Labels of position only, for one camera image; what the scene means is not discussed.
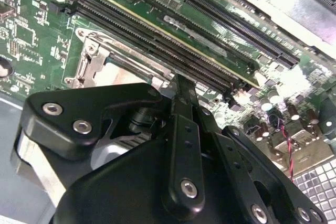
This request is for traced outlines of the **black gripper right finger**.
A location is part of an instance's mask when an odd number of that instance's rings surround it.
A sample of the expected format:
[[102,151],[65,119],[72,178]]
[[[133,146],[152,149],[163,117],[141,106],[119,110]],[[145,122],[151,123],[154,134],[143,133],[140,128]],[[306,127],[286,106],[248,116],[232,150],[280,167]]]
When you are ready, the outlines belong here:
[[323,212],[235,126],[222,131],[199,105],[187,80],[186,99],[195,109],[201,142],[210,151],[230,198],[234,223],[327,223]]

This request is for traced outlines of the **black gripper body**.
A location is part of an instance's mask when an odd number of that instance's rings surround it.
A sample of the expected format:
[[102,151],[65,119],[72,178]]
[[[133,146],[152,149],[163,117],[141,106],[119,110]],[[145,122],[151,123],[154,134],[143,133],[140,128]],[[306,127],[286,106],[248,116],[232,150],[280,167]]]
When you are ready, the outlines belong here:
[[234,223],[195,109],[146,114],[155,117],[153,138],[72,184],[53,223]]

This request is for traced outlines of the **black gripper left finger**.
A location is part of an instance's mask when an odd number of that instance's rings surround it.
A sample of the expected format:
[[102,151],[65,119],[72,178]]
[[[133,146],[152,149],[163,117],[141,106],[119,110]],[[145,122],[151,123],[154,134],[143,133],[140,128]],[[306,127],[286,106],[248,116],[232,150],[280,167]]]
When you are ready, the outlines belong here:
[[155,117],[146,110],[191,106],[187,80],[177,74],[169,98],[147,83],[35,93],[24,103],[14,151],[57,208],[80,178],[153,138]]

